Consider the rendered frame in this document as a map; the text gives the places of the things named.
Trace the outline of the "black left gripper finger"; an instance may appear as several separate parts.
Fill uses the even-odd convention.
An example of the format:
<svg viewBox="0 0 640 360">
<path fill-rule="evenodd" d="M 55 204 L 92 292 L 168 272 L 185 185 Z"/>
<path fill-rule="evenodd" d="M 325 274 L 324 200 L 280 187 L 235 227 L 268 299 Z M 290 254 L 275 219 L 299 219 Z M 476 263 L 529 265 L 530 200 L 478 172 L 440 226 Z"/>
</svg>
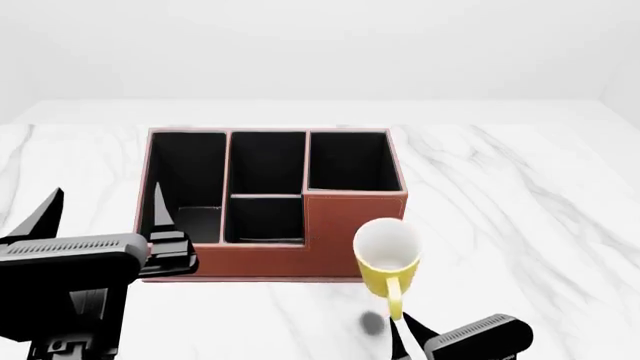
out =
<svg viewBox="0 0 640 360">
<path fill-rule="evenodd" d="M 153 225 L 149 243 L 152 254 L 192 254 L 193 246 L 189 236 L 180 230 L 167 208 L 159 183 L 154 188 Z"/>
<path fill-rule="evenodd" d="M 38 208 L 7 236 L 0 238 L 0 245 L 57 236 L 64 206 L 64 191 L 56 188 Z"/>
</svg>

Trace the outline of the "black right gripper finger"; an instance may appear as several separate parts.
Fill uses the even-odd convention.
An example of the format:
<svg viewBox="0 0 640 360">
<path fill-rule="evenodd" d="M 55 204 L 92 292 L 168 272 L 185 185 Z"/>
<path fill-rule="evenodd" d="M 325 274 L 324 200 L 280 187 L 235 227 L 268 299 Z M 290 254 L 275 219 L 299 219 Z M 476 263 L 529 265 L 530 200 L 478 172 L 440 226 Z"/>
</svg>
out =
<svg viewBox="0 0 640 360">
<path fill-rule="evenodd" d="M 392 353 L 391 360 L 411 360 L 411 357 L 407 353 L 402 338 L 398 332 L 397 326 L 394 320 L 390 319 L 390 329 L 392 337 Z"/>
<path fill-rule="evenodd" d="M 437 332 L 404 312 L 399 321 L 399 360 L 431 360 L 426 343 L 437 335 Z"/>
</svg>

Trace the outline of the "yellow and white mug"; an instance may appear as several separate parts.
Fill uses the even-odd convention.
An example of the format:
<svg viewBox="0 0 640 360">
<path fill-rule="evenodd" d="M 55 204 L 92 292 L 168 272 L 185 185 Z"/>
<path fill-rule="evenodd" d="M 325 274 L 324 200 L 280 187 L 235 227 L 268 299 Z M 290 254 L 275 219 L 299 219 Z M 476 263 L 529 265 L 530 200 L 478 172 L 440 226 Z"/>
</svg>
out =
<svg viewBox="0 0 640 360">
<path fill-rule="evenodd" d="M 403 317 L 403 295 L 411 286 L 422 254 L 414 228 L 397 218 L 377 218 L 355 233 L 353 253 L 370 293 L 386 299 L 392 320 Z"/>
</svg>

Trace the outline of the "brown leather desk caddy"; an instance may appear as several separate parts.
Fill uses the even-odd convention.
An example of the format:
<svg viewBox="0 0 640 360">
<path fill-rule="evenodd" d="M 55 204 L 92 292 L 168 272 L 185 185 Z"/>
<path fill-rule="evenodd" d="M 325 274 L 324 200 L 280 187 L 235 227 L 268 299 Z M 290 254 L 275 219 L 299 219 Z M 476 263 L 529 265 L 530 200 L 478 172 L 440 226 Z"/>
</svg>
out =
<svg viewBox="0 0 640 360">
<path fill-rule="evenodd" d="M 356 282 L 356 231 L 402 218 L 408 200 L 386 129 L 154 128 L 139 234 L 156 183 L 199 266 L 148 282 Z"/>
</svg>

